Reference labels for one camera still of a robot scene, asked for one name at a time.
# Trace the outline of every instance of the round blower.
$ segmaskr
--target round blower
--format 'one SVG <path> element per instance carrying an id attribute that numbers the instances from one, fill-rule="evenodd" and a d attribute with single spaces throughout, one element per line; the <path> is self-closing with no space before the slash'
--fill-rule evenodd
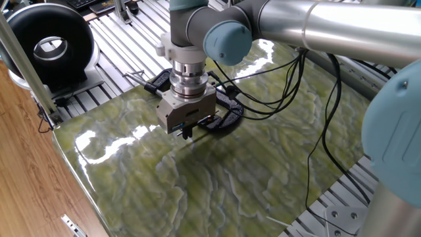
<path id="1" fill-rule="evenodd" d="M 86 80 L 94 40 L 84 18 L 76 11 L 53 3 L 31 5 L 14 13 L 7 22 L 42 83 L 51 92 L 78 85 Z M 42 47 L 51 40 L 61 43 L 53 50 Z M 22 77 L 13 60 L 0 43 L 0 55 L 17 76 Z"/>

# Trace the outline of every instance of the wooden surface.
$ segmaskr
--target wooden surface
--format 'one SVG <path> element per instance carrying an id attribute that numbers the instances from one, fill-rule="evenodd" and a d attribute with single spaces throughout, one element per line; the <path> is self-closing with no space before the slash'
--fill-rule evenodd
<path id="1" fill-rule="evenodd" d="M 63 214 L 89 237 L 107 236 L 39 122 L 30 93 L 0 61 L 0 236 L 73 236 Z"/>

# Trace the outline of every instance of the black clamp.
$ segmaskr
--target black clamp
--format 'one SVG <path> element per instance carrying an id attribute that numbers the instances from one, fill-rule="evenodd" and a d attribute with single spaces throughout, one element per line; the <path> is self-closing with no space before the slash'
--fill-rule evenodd
<path id="1" fill-rule="evenodd" d="M 158 76 L 152 79 L 152 81 L 147 82 L 143 88 L 153 95 L 157 94 L 157 90 L 162 92 L 166 91 L 169 89 L 166 87 L 169 87 L 171 70 L 171 68 L 164 69 Z"/>
<path id="2" fill-rule="evenodd" d="M 208 72 L 208 75 L 219 79 L 213 71 Z M 233 100 L 237 94 L 235 91 L 227 93 L 217 89 L 216 104 L 224 107 L 228 112 L 222 118 L 214 115 L 211 121 L 205 120 L 200 122 L 198 126 L 208 131 L 216 131 L 237 124 L 244 114 L 244 108 Z"/>

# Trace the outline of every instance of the green marbled surface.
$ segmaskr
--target green marbled surface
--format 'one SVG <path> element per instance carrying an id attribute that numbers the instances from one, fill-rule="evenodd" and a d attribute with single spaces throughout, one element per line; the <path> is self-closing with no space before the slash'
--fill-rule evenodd
<path id="1" fill-rule="evenodd" d="M 238 77 L 286 63 L 295 54 L 260 40 L 241 64 L 224 68 Z M 214 69 L 210 61 L 208 68 Z M 272 101 L 282 93 L 285 73 L 238 85 Z M 225 135 L 198 128 L 189 140 L 165 134 L 155 114 L 159 98 L 141 87 L 61 124 L 54 134 L 111 236 L 277 236 L 284 227 L 266 216 L 290 223 L 305 209 L 306 158 L 322 131 L 334 80 L 307 61 L 288 109 L 260 122 L 243 120 Z M 360 128 L 367 106 L 343 86 L 328 145 L 346 167 L 362 156 Z M 339 171 L 321 146 L 310 167 L 313 202 Z"/>

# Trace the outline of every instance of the black cable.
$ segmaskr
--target black cable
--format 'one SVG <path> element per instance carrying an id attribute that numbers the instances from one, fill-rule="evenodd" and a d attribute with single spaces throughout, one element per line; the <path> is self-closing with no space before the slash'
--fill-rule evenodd
<path id="1" fill-rule="evenodd" d="M 293 67 L 293 72 L 295 71 L 295 68 L 297 67 L 297 62 L 298 62 L 298 60 L 300 60 L 301 59 L 301 57 L 303 56 L 303 53 L 304 53 L 305 51 L 302 51 L 302 52 L 300 52 L 300 54 L 299 54 L 299 56 L 297 56 L 294 60 L 292 60 L 290 63 L 287 63 L 287 64 L 285 64 L 285 65 L 282 65 L 282 66 L 279 66 L 279 67 L 277 67 L 278 69 L 279 68 L 282 68 L 282 67 L 284 67 L 284 66 L 286 66 L 286 65 L 289 65 L 289 64 L 291 64 L 291 63 L 293 63 L 292 64 L 292 66 L 291 67 Z M 262 102 L 262 101 L 260 101 L 260 100 L 258 100 L 258 99 L 256 99 L 255 97 L 253 97 L 253 96 L 251 96 L 251 95 L 249 95 L 249 94 L 247 94 L 247 93 L 244 93 L 237 85 L 235 85 L 234 83 L 233 83 L 233 81 L 234 80 L 232 80 L 232 79 L 230 79 L 229 77 L 228 77 L 228 75 L 221 69 L 221 67 L 219 66 L 219 64 L 216 62 L 216 61 L 214 61 L 214 63 L 215 63 L 215 65 L 218 67 L 218 69 L 221 71 L 221 73 L 225 76 L 225 78 L 227 79 L 227 81 L 225 81 L 225 82 L 220 82 L 219 83 L 219 85 L 221 85 L 225 90 L 226 90 L 226 88 L 225 88 L 225 86 L 224 86 L 224 84 L 225 83 L 228 83 L 228 82 L 230 82 L 231 84 L 232 84 L 232 86 L 234 86 L 240 93 L 242 93 L 244 96 L 246 96 L 247 98 L 249 98 L 249 99 L 251 99 L 251 100 L 253 100 L 254 102 L 257 102 L 257 103 L 260 103 L 260 104 L 263 104 L 263 105 L 272 105 L 272 104 L 275 104 L 275 103 L 279 103 L 282 99 L 280 99 L 280 100 L 277 100 L 277 101 L 273 101 L 273 102 Z M 287 72 L 287 80 L 286 80 L 286 82 L 288 81 L 288 74 L 289 74 L 289 71 L 291 70 L 291 67 L 288 69 L 288 72 Z"/>
<path id="2" fill-rule="evenodd" d="M 326 221 L 327 223 L 335 226 L 336 228 L 342 230 L 344 233 L 349 234 L 351 236 L 356 236 L 357 234 L 352 234 L 350 232 L 347 232 L 346 230 L 342 229 L 341 227 L 337 226 L 334 223 L 331 223 L 330 221 L 326 220 L 325 218 L 321 217 L 320 215 L 317 215 L 312 209 L 310 209 L 308 202 L 309 202 L 309 192 L 310 192 L 310 158 L 311 155 L 316 151 L 316 148 L 320 142 L 320 140 L 322 140 L 323 144 L 324 144 L 324 149 L 325 152 L 328 154 L 328 156 L 331 158 L 332 162 L 334 162 L 335 165 L 339 164 L 334 158 L 333 156 L 330 154 L 329 149 L 326 147 L 326 131 L 329 127 L 329 123 L 331 121 L 331 119 L 333 118 L 337 106 L 339 105 L 340 99 L 341 99 L 341 76 L 340 76 L 340 69 L 339 69 L 339 63 L 337 62 L 337 59 L 333 56 L 333 55 L 329 55 L 330 60 L 332 61 L 332 63 L 334 64 L 334 68 L 335 68 L 335 73 L 336 73 L 336 83 L 334 85 L 334 87 L 332 88 L 329 98 L 328 98 L 328 102 L 326 103 L 326 108 L 325 108 L 325 125 L 323 127 L 323 132 L 321 133 L 321 135 L 318 137 L 316 144 L 314 145 L 313 149 L 311 150 L 311 152 L 309 153 L 309 156 L 307 157 L 307 191 L 306 191 L 306 196 L 305 196 L 305 208 L 306 210 L 311 213 L 312 215 L 314 215 L 315 217 L 318 217 L 320 219 L 322 219 L 323 221 Z M 330 102 L 330 99 L 332 98 L 333 92 L 335 90 L 335 88 L 337 87 L 337 96 L 336 96 L 336 100 L 335 100 L 335 104 L 334 107 L 332 108 L 332 111 L 330 112 L 329 116 L 328 116 L 328 105 Z M 341 168 L 341 166 L 337 166 L 337 168 L 339 170 L 343 170 L 343 168 Z M 345 174 L 345 176 L 357 187 L 357 189 L 359 189 L 360 192 L 362 192 L 361 194 L 363 196 L 365 196 L 365 193 L 363 190 L 360 190 L 360 187 L 357 183 L 354 183 L 353 179 L 350 178 L 349 175 L 346 175 L 346 172 L 342 172 Z"/>
<path id="3" fill-rule="evenodd" d="M 38 126 L 39 133 L 43 134 L 43 133 L 48 133 L 49 131 L 53 131 L 51 128 L 48 128 L 46 131 L 41 131 L 42 122 L 44 122 L 44 118 L 41 118 L 41 122 L 39 123 L 39 126 Z"/>
<path id="4" fill-rule="evenodd" d="M 282 110 L 284 110 L 289 104 L 291 104 L 291 102 L 294 100 L 294 98 L 295 98 L 295 96 L 297 95 L 297 92 L 298 92 L 298 89 L 299 89 L 299 84 L 300 84 L 300 82 L 301 82 L 301 78 L 302 78 L 302 76 L 303 76 L 303 72 L 304 72 L 304 65 L 305 65 L 305 55 L 307 54 L 307 50 L 303 50 L 302 52 L 300 52 L 300 55 L 296 58 L 296 60 L 294 60 L 293 62 L 293 64 L 292 64 L 292 66 L 289 68 L 289 70 L 291 69 L 291 68 L 293 68 L 293 70 L 292 70 L 292 75 L 291 75 L 291 77 L 290 77 L 290 79 L 289 80 L 287 80 L 287 86 L 284 88 L 284 91 L 283 91 L 283 97 L 281 98 L 281 99 L 279 99 L 278 101 L 275 101 L 275 103 L 277 103 L 277 102 L 279 102 L 279 104 L 278 104 L 278 106 L 276 107 L 276 109 L 275 110 L 273 110 L 272 112 L 263 112 L 263 111 L 257 111 L 257 110 L 255 110 L 255 109 L 252 109 L 252 108 L 250 108 L 250 107 L 248 107 L 248 106 L 246 106 L 246 105 L 244 105 L 244 104 L 242 104 L 242 102 L 240 102 L 240 101 L 238 101 L 238 99 L 234 99 L 237 103 L 239 103 L 240 105 L 242 105 L 245 109 L 247 109 L 247 110 L 249 110 L 249 111 L 251 111 L 251 112 L 254 112 L 254 113 L 257 113 L 257 114 L 260 114 L 260 115 L 267 115 L 266 117 L 262 117 L 262 118 L 253 118 L 253 117 L 247 117 L 247 116 L 244 116 L 244 115 L 239 115 L 239 116 L 242 116 L 242 117 L 244 117 L 244 118 L 246 118 L 246 119 L 251 119 L 251 120 L 264 120 L 264 119 L 267 119 L 267 118 L 269 118 L 269 117 L 271 117 L 271 116 L 273 116 L 274 114 L 276 114 L 276 113 L 279 113 L 280 111 L 282 111 Z M 228 75 L 221 69 L 221 67 L 219 66 L 219 64 L 217 63 L 217 62 L 215 62 L 215 65 L 218 67 L 218 69 L 221 71 L 221 73 L 226 77 L 226 79 L 229 81 L 229 82 L 231 82 L 232 84 L 233 84 L 233 86 L 235 86 L 240 92 L 242 92 L 241 91 L 241 89 L 239 89 L 233 82 L 232 82 L 232 80 L 228 77 Z M 287 92 L 288 91 L 288 89 L 289 89 L 289 87 L 290 87 L 290 85 L 291 85 L 291 82 L 292 82 L 292 80 L 293 80 L 293 75 L 294 75 L 294 72 L 295 72 L 295 69 L 296 69 L 296 67 L 297 67 L 297 65 L 299 65 L 299 76 L 298 76 L 298 80 L 297 80 L 297 83 L 294 85 L 294 87 L 293 87 L 293 89 L 290 91 L 290 92 Z M 220 85 L 225 89 L 225 90 L 227 90 L 226 89 L 226 86 L 220 81 L 220 79 L 219 78 L 216 78 L 216 80 L 220 83 Z M 284 101 L 284 99 L 285 98 L 287 98 L 288 96 L 290 96 L 292 94 L 292 98 L 283 106 L 283 107 L 281 107 L 282 106 L 282 103 L 283 103 L 283 101 Z M 255 99 L 254 97 L 248 97 L 249 99 L 252 99 L 253 101 L 256 101 L 257 103 L 262 103 L 262 104 L 268 104 L 268 103 L 266 103 L 266 102 L 261 102 L 261 101 L 259 101 L 259 100 L 257 100 L 257 99 Z"/>
<path id="5" fill-rule="evenodd" d="M 387 75 L 385 72 L 383 72 L 382 70 L 380 70 L 380 69 L 378 69 L 378 68 L 376 68 L 375 66 L 373 66 L 373 65 L 370 65 L 370 64 L 368 64 L 368 63 L 366 63 L 366 62 L 364 62 L 364 61 L 362 61 L 362 60 L 358 60 L 358 59 L 353 59 L 355 62 L 357 62 L 357 63 L 360 63 L 360 64 L 362 64 L 362 65 L 364 65 L 364 66 L 366 66 L 366 67 L 368 67 L 368 68 L 370 68 L 370 69 L 372 69 L 372 70 L 374 70 L 374 71 L 376 71 L 378 74 L 381 74 L 382 76 L 384 76 L 385 78 L 387 78 L 388 80 L 390 80 L 390 76 L 389 75 Z"/>
<path id="6" fill-rule="evenodd" d="M 262 72 L 256 72 L 256 73 L 253 73 L 253 74 L 250 74 L 250 75 L 247 75 L 247 76 L 242 76 L 242 77 L 239 77 L 239 78 L 234 78 L 234 79 L 231 79 L 231 81 L 242 80 L 242 79 L 246 79 L 246 78 L 249 78 L 249 77 L 252 77 L 252 76 L 257 76 L 257 75 L 260 75 L 260 74 L 264 74 L 264 73 L 267 73 L 267 72 L 273 72 L 275 70 L 278 70 L 278 69 L 281 69 L 283 67 L 286 67 L 286 66 L 290 65 L 291 63 L 294 63 L 298 59 L 298 57 L 299 56 L 297 56 L 292 61 L 290 61 L 290 62 L 288 62 L 288 63 L 286 63 L 284 65 L 277 66 L 276 68 L 272 68 L 272 69 L 265 70 L 265 71 L 262 71 Z"/>
<path id="7" fill-rule="evenodd" d="M 336 94 L 334 107 L 332 108 L 332 111 L 330 112 L 323 129 L 323 133 L 322 133 L 323 148 L 326 154 L 328 155 L 328 157 L 330 158 L 330 160 L 332 161 L 332 163 L 343 173 L 343 175 L 345 175 L 349 179 L 349 181 L 351 181 L 354 184 L 354 186 L 357 188 L 357 190 L 361 193 L 361 195 L 366 200 L 367 204 L 370 204 L 370 199 L 368 198 L 367 194 L 364 192 L 364 190 L 362 190 L 362 188 L 357 184 L 357 182 L 351 177 L 351 175 L 349 175 L 347 171 L 339 164 L 339 162 L 336 161 L 336 159 L 330 153 L 328 146 L 326 144 L 326 132 L 328 131 L 329 123 L 332 120 L 337 107 L 339 106 L 339 102 L 341 100 L 341 93 L 342 93 L 341 69 L 339 67 L 339 62 L 337 61 L 334 55 L 328 54 L 328 56 L 329 56 L 329 59 L 332 61 L 332 64 L 334 65 L 334 68 L 335 68 L 335 73 L 336 73 L 336 78 L 337 78 L 337 91 L 336 91 L 337 94 Z"/>
<path id="8" fill-rule="evenodd" d="M 262 111 L 257 111 L 257 110 L 255 110 L 255 109 L 252 109 L 252 108 L 250 108 L 250 107 L 248 107 L 248 106 L 246 106 L 246 105 L 244 105 L 244 104 L 242 104 L 242 102 L 240 102 L 240 101 L 238 101 L 238 99 L 234 99 L 237 103 L 239 103 L 240 105 L 242 105 L 245 109 L 248 109 L 248 110 L 250 110 L 250 111 L 252 111 L 252 112 L 254 112 L 254 113 L 258 113 L 258 114 L 261 114 L 261 115 L 267 115 L 267 116 L 265 116 L 265 117 L 261 117 L 261 118 L 253 118 L 253 117 L 247 117 L 247 116 L 245 116 L 245 115 L 239 115 L 239 114 L 237 114 L 237 115 L 239 115 L 239 116 L 241 116 L 241 117 L 243 117 L 243 118 L 245 118 L 245 119 L 250 119 L 250 120 L 264 120 L 264 119 L 267 119 L 267 118 L 270 118 L 271 116 L 273 116 L 274 114 L 276 114 L 276 113 L 279 113 L 280 111 L 282 111 L 282 110 L 284 110 L 294 99 L 295 99 L 295 96 L 297 95 L 297 92 L 298 92 L 298 89 L 299 89 L 299 84 L 300 84 L 300 82 L 301 82 L 301 78 L 302 78 L 302 76 L 303 76 L 303 71 L 304 71 L 304 63 L 305 63 L 305 54 L 307 54 L 307 51 L 305 51 L 303 54 L 301 54 L 301 55 L 304 55 L 304 57 L 300 57 L 300 59 L 299 59 L 299 61 L 296 61 L 294 64 L 293 64 L 293 72 L 292 72 L 292 75 L 291 75 L 291 77 L 290 77 L 290 80 L 289 80 L 289 82 L 288 82 L 288 84 L 287 84 L 287 87 L 286 88 L 284 88 L 284 92 L 283 92 L 283 97 L 280 99 L 281 101 L 279 102 L 279 104 L 278 104 L 278 106 L 276 107 L 276 109 L 275 110 L 273 110 L 272 112 L 262 112 Z M 291 91 L 292 93 L 293 93 L 293 95 L 292 95 L 292 97 L 291 97 L 291 99 L 283 106 L 283 107 L 281 107 L 282 106 L 282 102 L 284 101 L 284 99 L 285 99 L 285 94 L 287 93 L 287 89 L 289 88 L 289 86 L 291 85 L 291 82 L 292 82 L 292 78 L 293 78 L 293 74 L 294 74 L 294 72 L 295 72 L 295 69 L 296 69 L 296 67 L 297 67 L 297 64 L 299 64 L 300 65 L 300 67 L 299 67 L 299 76 L 298 76 L 298 81 L 297 81 L 297 83 L 295 84 L 295 86 L 294 86 L 294 88 L 293 88 L 293 90 Z M 215 65 L 218 67 L 218 69 L 221 71 L 221 73 L 227 78 L 227 80 L 228 81 L 230 81 L 232 84 L 233 84 L 233 82 L 231 81 L 231 79 L 228 77 L 228 75 L 226 75 L 226 73 L 220 68 L 220 66 L 218 65 L 218 63 L 217 62 L 215 62 Z M 226 87 L 225 87 L 225 85 L 224 84 L 221 84 L 221 86 L 226 90 Z"/>

